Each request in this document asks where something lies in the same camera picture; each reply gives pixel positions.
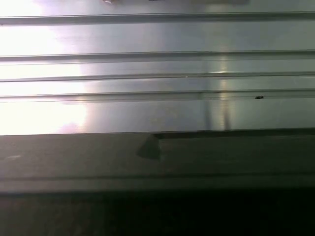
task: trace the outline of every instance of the dark gray surface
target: dark gray surface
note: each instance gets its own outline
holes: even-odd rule
[[[304,130],[1,136],[0,192],[310,187],[314,141]]]

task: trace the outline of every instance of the horizontal groove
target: horizontal groove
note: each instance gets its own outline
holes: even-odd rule
[[[165,101],[236,101],[236,100],[282,100],[282,99],[314,99],[315,89],[306,90],[257,90],[257,91],[183,91],[183,92],[143,92],[143,93],[113,93],[113,94],[59,94],[39,96],[9,96],[1,97],[0,104],[37,103],[37,102],[67,102],[90,103],[128,103],[128,102],[165,102]]]
[[[38,56],[0,56],[6,63],[98,63],[182,60],[246,60],[246,59],[315,59],[315,50],[292,51],[212,51],[212,52],[152,52],[115,54],[68,54]]]
[[[2,17],[0,26],[89,25],[208,21],[297,21],[315,20],[315,12],[124,14],[87,16]]]

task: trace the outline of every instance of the aluminum surface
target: aluminum surface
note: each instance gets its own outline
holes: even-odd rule
[[[2,26],[2,56],[315,50],[315,21]]]
[[[119,0],[105,4],[102,0],[15,0],[0,3],[0,15],[60,16],[101,14],[162,13],[242,13],[242,12],[306,12],[314,11],[311,0]]]
[[[314,98],[0,103],[1,135],[311,128]]]
[[[313,127],[314,26],[311,0],[2,2],[0,135]]]

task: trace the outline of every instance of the corrugated metal surface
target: corrugated metal surface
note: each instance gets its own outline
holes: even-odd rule
[[[315,126],[312,0],[4,1],[0,35],[1,135]]]

